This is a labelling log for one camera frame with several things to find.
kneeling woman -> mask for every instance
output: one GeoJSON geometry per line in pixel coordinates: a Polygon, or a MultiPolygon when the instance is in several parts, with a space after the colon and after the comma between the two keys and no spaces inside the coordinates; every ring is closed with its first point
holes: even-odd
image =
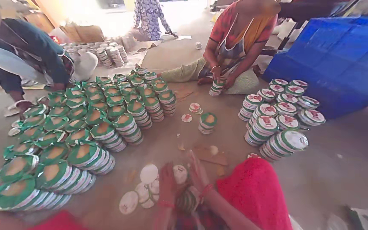
{"type": "Polygon", "coordinates": [[[159,74],[167,82],[226,81],[227,94],[250,94],[258,86],[251,68],[273,28],[280,5],[273,0],[239,0],[218,17],[199,60],[159,74]]]}

bracelet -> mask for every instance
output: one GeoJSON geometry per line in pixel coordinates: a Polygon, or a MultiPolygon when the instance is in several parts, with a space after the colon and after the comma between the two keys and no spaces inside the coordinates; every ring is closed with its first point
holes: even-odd
{"type": "Polygon", "coordinates": [[[216,66],[214,66],[214,67],[212,67],[212,68],[211,68],[211,71],[212,71],[215,67],[219,67],[219,68],[221,68],[221,66],[216,65],[216,66]]]}
{"type": "Polygon", "coordinates": [[[212,184],[208,184],[207,186],[205,186],[205,188],[202,190],[201,194],[200,194],[200,198],[204,197],[204,195],[209,192],[210,190],[212,190],[213,185],[212,184]]]}
{"type": "Polygon", "coordinates": [[[164,200],[157,202],[157,204],[160,206],[164,206],[164,207],[172,207],[173,209],[175,208],[175,205],[173,205],[170,202],[164,201],[164,200]]]}

person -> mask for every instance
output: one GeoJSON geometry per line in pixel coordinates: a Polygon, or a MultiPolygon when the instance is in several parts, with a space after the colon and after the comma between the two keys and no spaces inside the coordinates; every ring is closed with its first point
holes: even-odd
{"type": "Polygon", "coordinates": [[[258,85],[251,68],[276,25],[279,3],[239,0],[218,17],[199,60],[159,73],[167,82],[225,81],[227,94],[250,94],[258,85]]]}
{"type": "Polygon", "coordinates": [[[217,180],[213,189],[205,168],[189,152],[192,184],[204,199],[191,215],[178,215],[175,201],[180,189],[174,178],[173,165],[160,171],[160,197],[152,229],[248,229],[292,230],[288,209],[276,172],[255,154],[235,167],[232,175],[217,180]]]}
{"type": "Polygon", "coordinates": [[[48,34],[23,20],[1,19],[0,13],[0,85],[21,112],[32,106],[24,101],[21,77],[60,91],[73,72],[74,61],[48,34]]]}
{"type": "Polygon", "coordinates": [[[134,30],[133,36],[138,41],[161,40],[161,31],[158,19],[166,29],[166,34],[171,34],[178,38],[171,31],[166,18],[164,18],[159,0],[136,0],[134,9],[134,30]]]}

floral dress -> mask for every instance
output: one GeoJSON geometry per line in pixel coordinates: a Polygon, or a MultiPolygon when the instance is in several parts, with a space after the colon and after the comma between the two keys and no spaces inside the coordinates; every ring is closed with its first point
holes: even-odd
{"type": "Polygon", "coordinates": [[[164,14],[158,0],[136,0],[135,4],[134,26],[137,28],[141,21],[141,28],[148,35],[150,40],[161,40],[158,18],[161,19],[161,23],[166,31],[171,31],[166,18],[164,18],[164,14]]]}

sitting woman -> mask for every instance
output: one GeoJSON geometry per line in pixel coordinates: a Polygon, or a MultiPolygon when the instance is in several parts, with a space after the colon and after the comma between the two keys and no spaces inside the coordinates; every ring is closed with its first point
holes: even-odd
{"type": "Polygon", "coordinates": [[[272,166],[256,154],[235,167],[227,178],[216,181],[215,190],[205,168],[190,151],[191,183],[202,197],[191,214],[176,207],[183,194],[172,163],[160,171],[160,197],[153,230],[292,230],[278,177],[272,166]]]}
{"type": "Polygon", "coordinates": [[[276,25],[280,5],[273,0],[239,0],[218,17],[199,60],[158,74],[167,82],[226,81],[227,94],[251,94],[258,86],[252,64],[276,25]]]}

